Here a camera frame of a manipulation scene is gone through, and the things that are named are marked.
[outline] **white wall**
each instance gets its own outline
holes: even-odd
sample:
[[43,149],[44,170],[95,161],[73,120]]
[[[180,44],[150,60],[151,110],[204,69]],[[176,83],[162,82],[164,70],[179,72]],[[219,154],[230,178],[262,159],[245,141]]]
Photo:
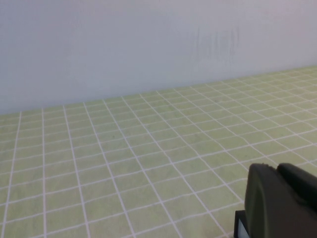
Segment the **white wall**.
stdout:
[[0,113],[317,64],[315,0],[0,0]]

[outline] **tiled floor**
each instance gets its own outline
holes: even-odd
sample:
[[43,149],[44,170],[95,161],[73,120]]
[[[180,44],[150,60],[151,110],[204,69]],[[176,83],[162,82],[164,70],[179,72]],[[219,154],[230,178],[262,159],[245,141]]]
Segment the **tiled floor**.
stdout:
[[232,237],[251,163],[317,175],[317,67],[0,116],[1,238]]

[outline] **green tiled floor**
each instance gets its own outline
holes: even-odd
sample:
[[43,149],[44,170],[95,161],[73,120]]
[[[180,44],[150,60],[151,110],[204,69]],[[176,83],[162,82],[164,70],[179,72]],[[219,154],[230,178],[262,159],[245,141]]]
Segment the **green tiled floor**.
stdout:
[[251,163],[316,154],[317,67],[0,115],[1,238],[232,237]]

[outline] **black plastic object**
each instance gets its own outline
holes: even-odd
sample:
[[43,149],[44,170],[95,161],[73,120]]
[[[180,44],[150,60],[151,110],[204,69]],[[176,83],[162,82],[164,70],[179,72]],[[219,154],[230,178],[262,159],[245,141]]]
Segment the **black plastic object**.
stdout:
[[291,164],[252,164],[245,213],[251,238],[317,238],[317,178]]
[[233,237],[235,238],[248,238],[248,226],[247,226],[247,217],[246,211],[236,211],[234,217],[234,234]]

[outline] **white grout line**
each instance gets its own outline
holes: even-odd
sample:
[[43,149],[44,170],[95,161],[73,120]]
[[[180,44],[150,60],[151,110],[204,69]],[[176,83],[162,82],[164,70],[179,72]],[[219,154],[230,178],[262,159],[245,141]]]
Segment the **white grout line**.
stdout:
[[[226,110],[227,112],[229,112],[228,111],[228,109],[226,109],[225,107],[223,107],[222,105],[219,105],[220,107],[222,107],[224,110]],[[243,138],[243,137],[241,137],[241,136],[239,136],[239,135],[237,135],[235,132],[233,132],[233,131],[231,131],[227,126],[225,126],[225,125],[223,125],[221,122],[219,122],[218,120],[216,120],[216,122],[218,122],[219,124],[221,124],[224,128],[226,128],[226,129],[228,129],[230,132],[232,132],[235,136],[238,136],[239,138],[242,138],[249,146],[251,146],[254,150],[256,150],[257,152],[259,152],[262,156],[264,156],[264,157],[266,157],[267,159],[269,159],[269,160],[271,160],[270,158],[268,158],[265,154],[263,154],[262,152],[260,152],[259,150],[257,150],[256,148],[254,148],[254,146],[252,146],[245,138]],[[249,171],[249,169],[248,168],[246,168],[241,162],[239,162],[235,157],[233,157],[241,166],[243,166],[247,171]]]
[[12,184],[12,175],[13,175],[13,169],[14,169],[14,160],[15,160],[15,152],[16,152],[16,144],[18,140],[18,135],[19,135],[19,129],[20,129],[20,124],[21,124],[21,116],[22,112],[20,112],[20,118],[19,118],[19,124],[18,124],[18,129],[16,132],[16,138],[15,138],[15,146],[14,146],[14,152],[13,152],[13,159],[12,159],[12,165],[11,165],[11,173],[10,173],[10,179],[9,179],[9,186],[8,186],[8,191],[7,191],[7,196],[6,196],[6,203],[5,203],[5,209],[4,209],[4,215],[3,215],[3,224],[2,224],[2,231],[1,231],[1,238],[4,238],[4,229],[5,229],[5,223],[6,223],[6,216],[8,213],[8,206],[9,206],[9,200],[10,200],[10,191],[11,191],[11,184]]
[[68,130],[68,136],[69,136],[69,140],[70,140],[70,146],[71,146],[71,151],[72,151],[73,161],[74,161],[74,166],[75,166],[75,171],[76,171],[77,183],[78,183],[78,186],[79,186],[80,200],[81,200],[82,209],[83,209],[83,214],[84,214],[84,219],[85,219],[85,225],[86,225],[86,230],[87,230],[87,236],[88,236],[88,238],[90,238],[91,236],[90,236],[90,230],[89,230],[89,225],[88,225],[88,219],[87,219],[87,214],[86,214],[86,209],[85,209],[84,197],[83,197],[83,193],[82,193],[81,186],[80,186],[80,180],[79,180],[79,175],[78,175],[78,170],[77,170],[77,162],[76,162],[76,159],[75,159],[75,153],[74,153],[73,144],[72,144],[72,141],[71,141],[70,131],[69,131],[69,127],[68,127],[67,116],[66,116],[66,109],[65,109],[64,106],[63,106],[63,108],[64,108],[64,115],[65,115],[67,130]]
[[[279,139],[287,138],[287,137],[291,137],[291,136],[294,136],[294,135],[284,136],[284,137],[281,137],[281,138],[279,138]],[[253,144],[250,144],[250,145],[257,145],[257,144],[262,144],[262,143],[270,142],[270,141],[272,141],[272,139],[270,139],[270,140],[265,140],[265,141],[261,141],[261,142],[257,142],[257,143],[253,143]],[[249,147],[250,145],[248,144],[248,145],[239,146],[239,147],[232,148],[232,149],[227,149],[227,152],[229,152],[229,151],[231,151],[231,150],[235,150],[235,149],[246,148],[246,147]],[[311,146],[311,144],[309,144],[309,145],[304,145],[304,146],[301,146],[301,147],[296,147],[296,148],[294,148],[294,149],[288,149],[287,151],[293,152],[294,150],[306,148],[306,147],[309,147],[309,146]],[[252,160],[267,158],[267,156],[273,156],[273,155],[283,154],[283,153],[285,153],[285,152],[287,152],[287,151],[277,152],[277,153],[273,153],[273,154],[261,156],[261,157],[254,158],[254,159],[250,159],[250,160],[244,160],[244,161],[242,161],[242,163],[249,162],[249,161],[252,161]],[[224,151],[221,150],[221,151],[217,151],[217,152],[213,152],[213,153],[208,153],[208,154],[205,154],[204,157],[205,157],[205,156],[210,156],[210,155],[216,155],[216,154],[223,153],[223,152],[224,152]],[[156,153],[160,153],[160,152],[153,152],[153,153],[149,153],[149,154],[146,154],[146,155],[151,155],[151,154],[156,154]],[[76,160],[86,159],[86,158],[89,158],[89,157],[93,157],[93,156],[95,156],[95,155],[89,155],[89,156],[85,156],[85,157],[81,157],[81,158],[76,158]],[[121,163],[121,162],[124,162],[124,161],[132,160],[132,159],[134,159],[134,158],[135,158],[135,157],[128,158],[128,159],[123,159],[123,160],[119,160],[119,161],[114,161],[114,162],[109,162],[109,164]],[[199,158],[199,157],[198,157],[198,156],[195,156],[195,157],[192,157],[192,158],[189,158],[189,159],[185,159],[185,160],[173,162],[173,164],[190,161],[190,160],[197,159],[197,158]],[[64,163],[64,162],[69,162],[69,161],[71,161],[71,160],[59,161],[59,162],[56,162],[56,163],[48,164],[48,166],[50,166],[50,165],[56,165],[56,164],[60,164],[60,163]],[[99,167],[99,166],[100,166],[100,165],[98,165],[98,166],[92,166],[92,167],[85,168],[85,169],[81,169],[81,170],[78,170],[78,172],[86,171],[86,170],[89,170],[89,169],[94,169],[94,168],[97,168],[97,167]],[[152,167],[152,168],[149,168],[149,169],[145,169],[145,171],[151,170],[151,169],[160,168],[160,167],[163,167],[163,166],[165,166],[165,165],[161,165],[161,166],[157,166],[157,167]],[[18,171],[14,171],[13,173],[23,172],[23,171],[29,171],[29,170],[33,170],[33,169],[39,169],[39,168],[41,168],[41,167],[42,167],[42,166],[37,166],[37,167],[28,168],[28,169],[24,169],[24,170],[18,170]],[[60,174],[60,175],[50,176],[50,177],[46,177],[46,179],[51,179],[51,178],[55,178],[55,177],[61,177],[61,176],[69,175],[69,174],[73,174],[73,173],[75,173],[75,172],[68,172],[68,173],[64,173],[64,174]],[[39,179],[36,179],[36,180],[33,180],[33,181],[28,181],[28,182],[23,182],[23,183],[18,183],[18,184],[13,184],[12,186],[22,185],[22,184],[27,184],[27,183],[32,183],[32,182],[38,181],[38,180],[39,180]]]
[[[163,119],[163,121],[165,122],[165,123],[167,123],[166,122],[166,120],[158,113],[158,115]],[[175,129],[173,129],[172,127],[171,127],[171,129],[182,139],[182,141],[187,145],[187,146],[189,146],[193,151],[195,151],[196,152],[196,154],[197,154],[197,156],[199,156],[200,157],[200,155],[199,155],[199,153],[197,153],[197,151],[196,150],[194,150],[193,149],[193,147],[191,146],[191,145],[189,145],[179,134],[178,134],[178,132],[175,130]],[[170,161],[170,163],[172,164],[172,160],[171,160],[171,158],[166,154],[166,152],[164,151],[164,154],[168,157],[168,159],[169,159],[169,161]],[[203,201],[200,199],[200,197],[196,194],[196,192],[193,190],[193,188],[189,185],[189,183],[186,181],[186,179],[184,178],[184,176],[183,176],[183,174],[178,170],[178,168],[175,166],[175,165],[173,165],[173,167],[174,167],[174,169],[181,175],[181,177],[183,178],[183,180],[185,181],[185,183],[187,184],[187,186],[190,188],[190,190],[194,193],[194,195],[195,195],[195,197],[199,200],[199,202],[201,203],[201,205],[204,207],[204,209],[206,210],[206,211],[208,211],[208,208],[206,207],[206,205],[203,203]],[[224,229],[223,229],[223,227],[219,224],[219,222],[216,220],[216,218],[211,214],[211,213],[209,213],[209,215],[211,216],[211,218],[214,220],[214,222],[217,224],[217,226],[220,228],[220,230],[225,234],[225,231],[224,231]]]
[[[126,103],[126,101],[125,101],[124,99],[123,99],[123,101],[124,101],[124,103],[129,107],[129,109],[131,109],[130,106]],[[143,126],[143,128],[149,133],[149,131],[148,131],[148,130],[146,129],[146,127],[142,124],[142,122],[141,122],[140,119],[137,117],[137,115],[136,115],[133,111],[132,111],[132,113],[133,113],[134,116],[137,118],[137,120],[141,123],[141,125]],[[173,226],[174,226],[174,228],[175,228],[177,234],[179,235],[179,237],[182,237],[182,235],[181,235],[180,231],[178,230],[177,226],[175,225],[175,223],[174,223],[174,221],[173,221],[173,219],[172,219],[170,213],[168,212],[167,208],[164,206],[164,204],[163,204],[163,202],[162,202],[162,199],[161,199],[159,193],[157,192],[157,190],[156,190],[156,188],[154,187],[153,183],[151,182],[150,178],[148,177],[148,175],[147,175],[146,172],[144,171],[144,168],[143,168],[142,164],[140,163],[138,157],[136,156],[135,152],[134,152],[133,149],[131,148],[131,146],[130,146],[128,140],[125,138],[125,136],[124,136],[124,134],[123,134],[122,131],[121,131],[121,133],[122,133],[122,135],[123,135],[123,137],[124,137],[126,143],[129,145],[129,148],[130,148],[131,152],[132,152],[133,155],[135,156],[135,158],[136,158],[136,160],[137,160],[137,162],[138,162],[138,164],[139,164],[139,166],[140,166],[140,168],[141,168],[141,170],[142,170],[144,176],[146,177],[146,179],[148,180],[149,184],[151,185],[151,187],[152,187],[154,193],[156,194],[156,196],[157,196],[157,198],[158,198],[158,200],[159,200],[159,203],[160,203],[161,206],[163,207],[163,209],[164,209],[165,213],[167,214],[169,220],[172,222],[172,224],[173,224]]]
[[[85,110],[86,110],[87,115],[88,115],[88,117],[89,117],[89,121],[90,121],[90,123],[91,123],[91,125],[92,125],[92,127],[93,127],[94,133],[95,133],[95,135],[96,135],[96,139],[97,139],[97,141],[98,141],[100,150],[103,151],[103,148],[102,148],[102,146],[101,146],[101,143],[100,143],[100,141],[99,141],[99,138],[98,138],[98,136],[97,136],[97,134],[96,134],[96,130],[95,130],[94,124],[93,124],[93,122],[92,122],[92,120],[91,120],[91,118],[90,118],[90,115],[89,115],[89,113],[88,113],[88,111],[87,111],[87,107],[86,107],[85,103],[84,103],[84,107],[85,107]],[[108,168],[108,171],[109,171],[109,173],[110,173],[111,180],[112,180],[112,182],[113,182],[115,191],[116,191],[116,193],[117,193],[117,195],[118,195],[118,198],[119,198],[119,200],[120,200],[120,203],[121,203],[121,206],[122,206],[124,215],[125,215],[125,217],[126,217],[126,219],[127,219],[127,222],[128,222],[129,228],[130,228],[130,231],[131,231],[133,237],[136,238],[136,236],[135,236],[135,234],[134,234],[134,229],[133,229],[133,227],[132,227],[132,223],[131,223],[131,221],[130,221],[130,219],[129,219],[129,216],[128,216],[128,212],[127,212],[126,209],[125,209],[125,206],[124,206],[122,197],[121,197],[120,192],[119,192],[119,189],[118,189],[118,187],[117,187],[117,185],[116,185],[116,183],[115,183],[115,180],[114,180],[112,171],[111,171],[111,169],[110,169],[110,166],[109,166],[109,164],[108,164],[108,161],[107,161],[106,156],[105,156],[104,153],[103,153],[103,157],[104,157],[106,166],[107,166],[107,168]]]
[[[290,114],[288,114],[288,113],[285,113],[285,112],[283,112],[283,111],[281,111],[281,110],[279,110],[279,109],[277,109],[278,111],[280,111],[281,113],[283,113],[284,115],[286,115],[286,116],[290,116],[290,117],[292,117]],[[268,135],[267,134],[267,136],[269,136],[273,141],[275,141],[276,143],[278,143],[278,144],[280,144],[280,145],[282,145],[279,141],[277,141],[277,139],[274,139],[274,138],[272,138],[270,135]],[[305,138],[302,138],[302,139],[304,139],[305,141],[307,141],[307,142],[309,142],[309,145],[308,146],[310,146],[310,145],[312,145],[312,143],[310,142],[310,141],[308,141],[308,140],[306,140]],[[301,157],[302,159],[304,159],[304,160],[306,160],[308,163],[310,163],[307,159],[305,159],[303,156],[301,156],[300,154],[298,154],[298,153],[296,153],[295,151],[293,151],[293,153],[294,154],[296,154],[296,155],[298,155],[299,157]]]
[[47,237],[47,228],[46,228],[46,190],[45,190],[45,139],[44,139],[44,110],[42,109],[42,143],[43,143],[43,231],[44,238]]

